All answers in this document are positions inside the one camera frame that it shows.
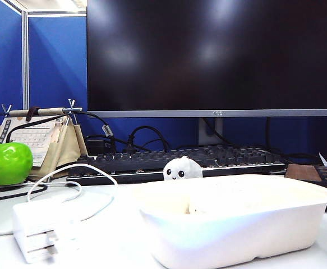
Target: calendar page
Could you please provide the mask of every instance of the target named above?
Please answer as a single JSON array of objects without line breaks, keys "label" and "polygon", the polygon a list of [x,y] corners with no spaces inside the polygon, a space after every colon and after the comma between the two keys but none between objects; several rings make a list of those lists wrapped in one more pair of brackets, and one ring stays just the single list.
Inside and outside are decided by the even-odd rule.
[{"label": "calendar page", "polygon": [[[50,117],[33,117],[30,122],[47,119]],[[28,145],[33,153],[34,166],[41,167],[46,157],[49,145],[57,142],[61,127],[66,117],[51,120],[46,123],[15,130],[10,139]],[[6,136],[10,130],[27,123],[24,117],[5,118],[0,128],[0,143],[5,143]]]}]

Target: monitor stand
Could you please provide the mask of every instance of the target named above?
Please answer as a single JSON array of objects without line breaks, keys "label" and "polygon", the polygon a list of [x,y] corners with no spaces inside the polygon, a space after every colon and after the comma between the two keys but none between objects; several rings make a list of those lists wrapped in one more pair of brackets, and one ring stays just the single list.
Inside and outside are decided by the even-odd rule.
[{"label": "monitor stand", "polygon": [[[223,133],[223,118],[208,118],[208,120],[212,121],[212,125],[215,127],[215,130],[222,135]],[[222,143],[221,139],[217,137],[214,132],[207,126],[202,118],[199,118],[198,123],[198,144],[206,145],[206,144],[216,144]]]}]

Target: monitor logo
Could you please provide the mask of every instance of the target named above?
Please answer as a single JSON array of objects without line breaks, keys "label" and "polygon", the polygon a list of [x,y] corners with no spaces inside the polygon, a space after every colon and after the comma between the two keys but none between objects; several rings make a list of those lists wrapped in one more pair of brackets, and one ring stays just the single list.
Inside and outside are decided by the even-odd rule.
[{"label": "monitor logo", "polygon": [[223,111],[213,111],[213,116],[216,117],[223,116]]}]

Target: monitor bezel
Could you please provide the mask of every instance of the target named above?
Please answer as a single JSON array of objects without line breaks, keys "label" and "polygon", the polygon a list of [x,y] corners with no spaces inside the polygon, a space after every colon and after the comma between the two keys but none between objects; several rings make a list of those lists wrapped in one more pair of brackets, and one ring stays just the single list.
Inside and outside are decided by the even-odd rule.
[{"label": "monitor bezel", "polygon": [[327,117],[327,109],[96,111],[104,118]]}]

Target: beige cloth holder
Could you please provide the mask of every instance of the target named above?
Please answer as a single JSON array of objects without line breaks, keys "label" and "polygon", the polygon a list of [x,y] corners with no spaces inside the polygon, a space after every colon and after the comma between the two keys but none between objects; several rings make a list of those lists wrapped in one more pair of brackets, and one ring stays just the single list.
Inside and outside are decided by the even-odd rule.
[{"label": "beige cloth holder", "polygon": [[[81,155],[87,155],[87,149],[82,136],[80,125],[75,125],[72,119],[64,124],[58,136],[57,142],[51,142],[46,157],[40,167],[34,166],[30,177],[39,180],[43,176],[56,170],[57,167],[74,163]],[[55,174],[54,177],[63,177],[66,171]]]}]

